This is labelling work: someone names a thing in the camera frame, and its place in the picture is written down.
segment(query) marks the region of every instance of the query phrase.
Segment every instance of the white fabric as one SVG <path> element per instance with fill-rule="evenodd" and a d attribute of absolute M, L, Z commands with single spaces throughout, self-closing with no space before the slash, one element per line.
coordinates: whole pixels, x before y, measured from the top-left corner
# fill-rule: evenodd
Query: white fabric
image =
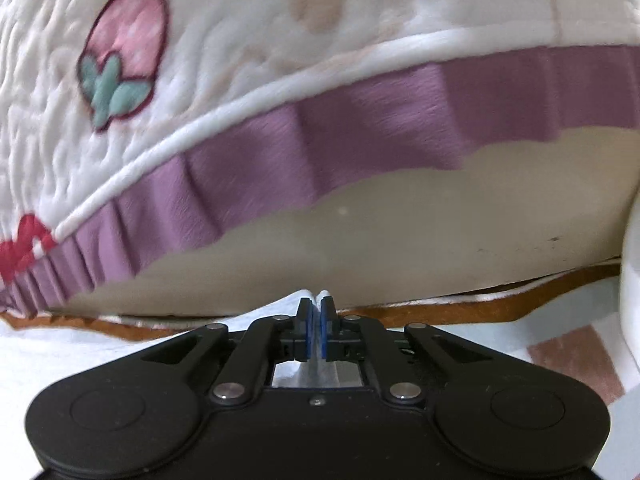
<path fill-rule="evenodd" d="M 428 60 L 640 43 L 639 0 L 168 0 L 153 100 L 97 135 L 76 63 L 107 1 L 0 0 L 0 240 L 34 212 L 60 241 L 175 153 L 289 100 Z M 326 5 L 322 30 L 296 18 Z"/>
<path fill-rule="evenodd" d="M 640 365 L 640 194 L 626 226 L 620 266 L 620 321 L 626 344 Z"/>

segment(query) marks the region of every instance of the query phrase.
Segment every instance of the screw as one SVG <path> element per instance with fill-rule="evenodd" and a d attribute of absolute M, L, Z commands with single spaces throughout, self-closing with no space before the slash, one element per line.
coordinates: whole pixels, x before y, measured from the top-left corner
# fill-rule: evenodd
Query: screw
<path fill-rule="evenodd" d="M 396 399 L 409 400 L 420 396 L 422 389 L 413 383 L 396 383 L 389 388 L 389 393 Z"/>
<path fill-rule="evenodd" d="M 326 399 L 323 396 L 311 397 L 311 399 L 309 399 L 309 404 L 312 406 L 324 406 L 326 404 Z"/>
<path fill-rule="evenodd" d="M 219 399 L 237 399 L 244 394 L 244 386 L 239 383 L 220 383 L 213 388 L 213 394 Z"/>

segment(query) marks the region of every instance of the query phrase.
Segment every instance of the blanket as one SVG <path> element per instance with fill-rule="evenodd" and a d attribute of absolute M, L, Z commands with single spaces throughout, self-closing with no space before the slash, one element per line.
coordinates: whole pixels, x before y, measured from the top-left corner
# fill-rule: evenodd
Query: blanket
<path fill-rule="evenodd" d="M 0 303 L 505 140 L 635 128 L 640 0 L 0 0 Z"/>

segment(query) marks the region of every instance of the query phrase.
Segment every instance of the purple ruffle trim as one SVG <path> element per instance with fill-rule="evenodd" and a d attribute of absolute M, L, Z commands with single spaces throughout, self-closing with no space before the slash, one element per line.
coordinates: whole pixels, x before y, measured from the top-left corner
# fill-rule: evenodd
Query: purple ruffle trim
<path fill-rule="evenodd" d="M 535 48 L 429 63 L 282 105 L 155 168 L 2 294 L 30 316 L 363 178 L 450 170 L 481 146 L 553 140 L 563 128 L 637 128 L 639 71 L 640 48 Z"/>

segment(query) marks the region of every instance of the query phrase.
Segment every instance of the pink strawberry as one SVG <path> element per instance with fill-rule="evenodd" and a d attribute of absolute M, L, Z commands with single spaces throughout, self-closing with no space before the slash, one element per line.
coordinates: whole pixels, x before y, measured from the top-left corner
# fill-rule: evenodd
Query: pink strawberry
<path fill-rule="evenodd" d="M 80 88 L 97 131 L 151 101 L 168 17 L 165 0 L 109 0 L 102 8 L 78 59 Z"/>

